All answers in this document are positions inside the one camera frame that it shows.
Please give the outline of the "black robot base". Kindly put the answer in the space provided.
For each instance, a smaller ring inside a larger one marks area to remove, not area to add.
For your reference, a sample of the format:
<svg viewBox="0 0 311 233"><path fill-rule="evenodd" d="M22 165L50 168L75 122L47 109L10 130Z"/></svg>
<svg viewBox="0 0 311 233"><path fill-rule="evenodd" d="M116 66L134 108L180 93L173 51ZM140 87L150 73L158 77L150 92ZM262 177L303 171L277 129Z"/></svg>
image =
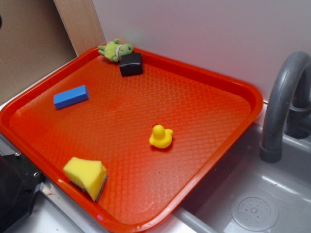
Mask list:
<svg viewBox="0 0 311 233"><path fill-rule="evenodd" d="M43 180L41 171L21 152L0 157L0 231L6 233L33 211Z"/></svg>

